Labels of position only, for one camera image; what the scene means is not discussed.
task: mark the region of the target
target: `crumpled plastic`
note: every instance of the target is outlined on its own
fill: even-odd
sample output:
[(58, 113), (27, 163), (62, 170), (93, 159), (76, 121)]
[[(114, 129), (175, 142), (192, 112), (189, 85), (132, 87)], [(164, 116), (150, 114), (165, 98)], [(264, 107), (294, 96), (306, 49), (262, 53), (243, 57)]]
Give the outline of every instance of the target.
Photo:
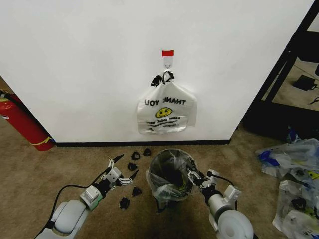
[(159, 204), (181, 201), (191, 193), (193, 184), (186, 167), (197, 171), (195, 160), (179, 149), (161, 151), (150, 163), (146, 179)]
[(280, 182), (273, 225), (289, 239), (319, 239), (319, 142), (300, 140), (257, 151), (262, 172)]
[(284, 180), (279, 185), (273, 225), (289, 239), (319, 238), (318, 196), (303, 184)]

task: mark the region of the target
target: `black baseboard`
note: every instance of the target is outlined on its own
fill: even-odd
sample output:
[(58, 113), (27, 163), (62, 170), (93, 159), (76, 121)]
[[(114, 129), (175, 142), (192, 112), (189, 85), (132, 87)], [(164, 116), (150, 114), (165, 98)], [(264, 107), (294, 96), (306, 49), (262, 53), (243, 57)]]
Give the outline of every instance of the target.
[(195, 141), (56, 143), (56, 146), (58, 147), (121, 147), (121, 146), (172, 146), (172, 145), (224, 145), (229, 143), (230, 143), (230, 140), (195, 140)]

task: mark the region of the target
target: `red tape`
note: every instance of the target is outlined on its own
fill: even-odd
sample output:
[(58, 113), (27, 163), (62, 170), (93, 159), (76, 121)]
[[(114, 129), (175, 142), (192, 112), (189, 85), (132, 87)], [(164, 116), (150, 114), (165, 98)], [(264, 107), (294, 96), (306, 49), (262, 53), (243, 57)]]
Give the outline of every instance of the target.
[(170, 50), (170, 51), (163, 51), (162, 52), (163, 56), (173, 56), (174, 55), (174, 50)]

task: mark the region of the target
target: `thank you bag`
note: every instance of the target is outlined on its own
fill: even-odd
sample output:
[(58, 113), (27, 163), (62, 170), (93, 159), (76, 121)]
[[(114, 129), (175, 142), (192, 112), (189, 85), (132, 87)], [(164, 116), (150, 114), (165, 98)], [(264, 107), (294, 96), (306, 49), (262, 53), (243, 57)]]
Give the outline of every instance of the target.
[(173, 79), (174, 75), (170, 70), (166, 70), (163, 77), (156, 76), (152, 82), (155, 88), (139, 100), (139, 133), (181, 132), (186, 127), (195, 125), (196, 97)]

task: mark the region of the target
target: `black bag handle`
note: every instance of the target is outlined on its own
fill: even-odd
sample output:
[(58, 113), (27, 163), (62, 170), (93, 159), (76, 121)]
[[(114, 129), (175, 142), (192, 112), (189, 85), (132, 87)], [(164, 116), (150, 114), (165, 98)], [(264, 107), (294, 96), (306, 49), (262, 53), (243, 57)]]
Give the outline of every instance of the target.
[[(165, 74), (168, 72), (169, 74), (169, 79), (165, 81)], [(165, 71), (163, 73), (163, 77), (160, 75), (157, 75), (154, 77), (154, 79), (152, 80), (151, 86), (158, 86), (160, 84), (160, 82), (163, 82), (163, 84), (165, 85), (166, 82), (170, 82), (170, 80), (174, 79), (174, 74), (171, 71)]]
[[(165, 81), (165, 74), (166, 74), (167, 72), (168, 72), (168, 74), (169, 74), (169, 79), (168, 79), (167, 81)], [(163, 78), (162, 78), (163, 84), (165, 85), (166, 82), (170, 82), (170, 80), (172, 80), (172, 79), (174, 79), (174, 74), (173, 74), (173, 72), (171, 72), (171, 71), (169, 71), (169, 70), (165, 71), (164, 74), (163, 74)]]

